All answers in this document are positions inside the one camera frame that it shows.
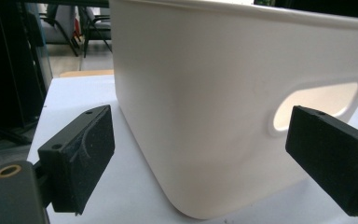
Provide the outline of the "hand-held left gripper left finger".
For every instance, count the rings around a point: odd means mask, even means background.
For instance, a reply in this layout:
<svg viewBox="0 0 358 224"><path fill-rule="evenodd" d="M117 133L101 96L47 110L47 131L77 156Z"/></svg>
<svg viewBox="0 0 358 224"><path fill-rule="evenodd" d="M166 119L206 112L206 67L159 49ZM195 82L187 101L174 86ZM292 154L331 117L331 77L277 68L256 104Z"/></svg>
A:
<svg viewBox="0 0 358 224"><path fill-rule="evenodd" d="M89 109L38 149L56 212L81 214L115 152L110 105Z"/></svg>

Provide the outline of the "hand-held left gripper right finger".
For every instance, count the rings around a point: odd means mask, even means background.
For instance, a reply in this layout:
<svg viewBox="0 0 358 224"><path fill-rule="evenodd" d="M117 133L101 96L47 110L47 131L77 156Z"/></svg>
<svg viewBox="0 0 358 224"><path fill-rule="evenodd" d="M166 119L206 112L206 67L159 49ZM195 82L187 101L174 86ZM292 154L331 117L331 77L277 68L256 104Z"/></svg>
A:
<svg viewBox="0 0 358 224"><path fill-rule="evenodd" d="M358 217L358 130L322 111L293 107L287 153L349 216Z"/></svg>

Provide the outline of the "white plastic storage bin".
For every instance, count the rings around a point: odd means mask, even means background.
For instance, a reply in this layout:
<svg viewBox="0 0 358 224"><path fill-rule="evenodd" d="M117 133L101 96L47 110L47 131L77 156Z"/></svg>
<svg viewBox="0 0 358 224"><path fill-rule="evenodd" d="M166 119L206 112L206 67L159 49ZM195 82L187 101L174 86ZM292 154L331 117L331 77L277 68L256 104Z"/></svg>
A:
<svg viewBox="0 0 358 224"><path fill-rule="evenodd" d="M172 205L220 217L305 177L277 111L358 106L358 18L205 0L110 0L119 105Z"/></svg>

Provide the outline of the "light wooden board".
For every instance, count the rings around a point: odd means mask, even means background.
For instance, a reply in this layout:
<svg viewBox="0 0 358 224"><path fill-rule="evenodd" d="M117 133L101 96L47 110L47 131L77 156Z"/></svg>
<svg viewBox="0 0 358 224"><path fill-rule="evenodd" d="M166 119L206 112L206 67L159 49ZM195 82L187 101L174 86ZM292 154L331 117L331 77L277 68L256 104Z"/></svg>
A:
<svg viewBox="0 0 358 224"><path fill-rule="evenodd" d="M107 70L84 70L84 71L68 71L61 73L59 77L88 77L88 76L106 76L113 75L114 69Z"/></svg>

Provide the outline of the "dark cabinet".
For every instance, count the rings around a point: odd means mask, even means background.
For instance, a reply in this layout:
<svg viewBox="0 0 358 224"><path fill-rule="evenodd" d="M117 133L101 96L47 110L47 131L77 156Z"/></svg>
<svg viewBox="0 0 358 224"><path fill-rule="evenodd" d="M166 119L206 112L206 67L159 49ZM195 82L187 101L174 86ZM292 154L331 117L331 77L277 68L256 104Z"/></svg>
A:
<svg viewBox="0 0 358 224"><path fill-rule="evenodd" d="M39 18L23 0L0 0L0 137L31 140L19 129L37 121L47 94L39 49Z"/></svg>

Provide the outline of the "black metal chair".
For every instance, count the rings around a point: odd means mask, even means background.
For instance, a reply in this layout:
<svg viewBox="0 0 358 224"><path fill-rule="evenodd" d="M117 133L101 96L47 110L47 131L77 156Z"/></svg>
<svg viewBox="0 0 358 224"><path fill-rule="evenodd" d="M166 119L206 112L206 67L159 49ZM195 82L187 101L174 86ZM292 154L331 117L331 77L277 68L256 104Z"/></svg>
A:
<svg viewBox="0 0 358 224"><path fill-rule="evenodd" d="M79 7L80 24L83 41L83 56L87 57L89 42L102 40L109 51L112 51L107 43L111 39L111 21L109 15L95 15L90 7Z"/></svg>

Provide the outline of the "grey upholstered chair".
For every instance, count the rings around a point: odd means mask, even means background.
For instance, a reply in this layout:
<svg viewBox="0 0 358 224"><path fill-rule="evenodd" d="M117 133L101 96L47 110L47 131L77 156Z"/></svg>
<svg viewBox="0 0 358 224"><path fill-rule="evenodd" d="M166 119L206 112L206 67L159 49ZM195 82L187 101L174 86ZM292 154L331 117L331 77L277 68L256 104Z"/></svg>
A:
<svg viewBox="0 0 358 224"><path fill-rule="evenodd" d="M54 45L68 45L77 57L78 44L74 38L75 21L76 8L74 6L48 4L46 13L41 17L45 42Z"/></svg>

